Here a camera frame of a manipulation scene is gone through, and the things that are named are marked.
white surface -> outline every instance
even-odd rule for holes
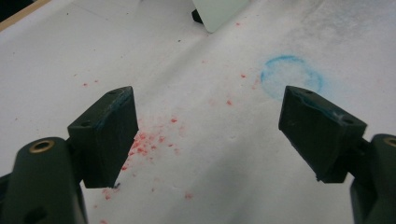
[[[119,191],[84,190],[90,223],[353,223],[351,178],[316,182],[277,129],[276,92],[314,71],[312,87],[369,124],[366,139],[395,134],[395,1],[252,1],[213,35],[193,10],[51,1],[0,33],[0,175],[25,144],[67,138],[100,96],[131,85],[157,148],[130,158]]]
[[[248,0],[192,0],[192,2],[206,30],[210,33],[217,31],[224,22],[248,4]]]

stain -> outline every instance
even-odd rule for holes
[[[184,199],[186,199],[187,201],[192,200],[192,198],[194,197],[194,195],[190,192],[187,192],[184,194]]]
[[[265,64],[261,83],[267,94],[282,101],[286,86],[297,86],[320,92],[323,80],[322,75],[308,65],[305,60],[293,55],[282,55]]]

brass insert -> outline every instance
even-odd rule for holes
[[[42,140],[34,143],[30,148],[30,153],[41,153],[50,150],[55,145],[52,140]]]
[[[394,137],[387,137],[384,138],[384,142],[392,147],[396,147],[396,138]]]

black object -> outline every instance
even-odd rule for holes
[[[197,9],[195,9],[195,10],[191,13],[191,15],[192,15],[192,19],[193,19],[194,21],[196,21],[196,22],[198,22],[198,23],[201,23],[201,24],[204,24],[204,22],[202,21],[201,16],[199,15]]]
[[[79,183],[115,187],[138,131],[132,87],[106,93],[68,131],[67,141],[43,138],[18,152],[0,178],[0,223],[88,223]]]
[[[314,170],[318,181],[350,188],[356,224],[396,223],[396,136],[362,136],[366,124],[316,93],[288,86],[281,130]]]
[[[0,0],[0,22],[31,5],[33,0]]]

screw hole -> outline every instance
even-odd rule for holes
[[[52,140],[44,140],[33,144],[29,151],[31,153],[41,153],[51,149],[55,145],[55,142]]]
[[[88,127],[88,126],[90,126],[90,125],[91,125],[91,121],[90,121],[90,120],[86,120],[86,121],[84,121],[84,122],[81,123],[81,126],[82,126],[82,127]]]
[[[41,223],[47,216],[46,210],[43,207],[38,207],[32,211],[30,211],[24,217],[24,223],[26,224],[38,224]]]

